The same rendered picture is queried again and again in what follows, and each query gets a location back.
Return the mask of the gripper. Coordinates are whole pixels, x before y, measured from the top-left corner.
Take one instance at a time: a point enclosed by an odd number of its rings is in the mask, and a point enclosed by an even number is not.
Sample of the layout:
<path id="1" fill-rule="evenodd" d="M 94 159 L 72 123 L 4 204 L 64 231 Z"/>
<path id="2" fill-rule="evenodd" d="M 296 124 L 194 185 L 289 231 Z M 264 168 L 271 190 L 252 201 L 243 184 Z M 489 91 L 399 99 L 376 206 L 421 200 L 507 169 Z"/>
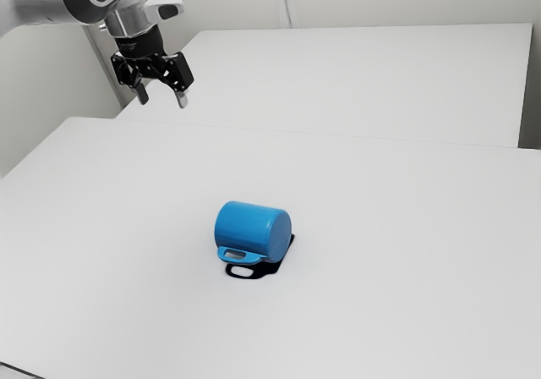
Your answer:
<path id="1" fill-rule="evenodd" d="M 133 38 L 117 37 L 115 42 L 117 51 L 111 56 L 111 63 L 117 82 L 133 91 L 141 105 L 145 105 L 149 97 L 139 70 L 132 68 L 126 58 L 139 59 L 150 55 L 154 78 L 174 92 L 181 109 L 188 105 L 187 91 L 194 83 L 194 75 L 182 52 L 166 54 L 158 27 L 151 27 L 145 33 Z"/>

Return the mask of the blue mug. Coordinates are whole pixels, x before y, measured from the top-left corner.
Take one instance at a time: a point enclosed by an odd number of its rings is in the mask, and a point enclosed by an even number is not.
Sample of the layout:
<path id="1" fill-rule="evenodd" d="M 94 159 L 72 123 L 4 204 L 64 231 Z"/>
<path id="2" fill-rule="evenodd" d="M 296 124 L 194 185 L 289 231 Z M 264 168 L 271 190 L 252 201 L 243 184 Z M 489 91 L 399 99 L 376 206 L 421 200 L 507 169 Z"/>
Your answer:
<path id="1" fill-rule="evenodd" d="M 217 256 L 224 262 L 277 263 L 290 245 L 292 221 L 282 209 L 229 201 L 218 212 L 214 236 Z"/>

